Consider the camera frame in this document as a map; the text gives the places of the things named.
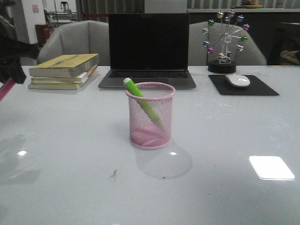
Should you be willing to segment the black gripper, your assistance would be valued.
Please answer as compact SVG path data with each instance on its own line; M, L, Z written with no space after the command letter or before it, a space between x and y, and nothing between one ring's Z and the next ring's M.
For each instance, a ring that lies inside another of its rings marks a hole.
M0 82L5 84L10 78L23 84L26 75L22 69L20 58L36 59L39 49L36 44L27 44L17 40L13 19L8 14L8 7L14 5L13 0L0 2Z

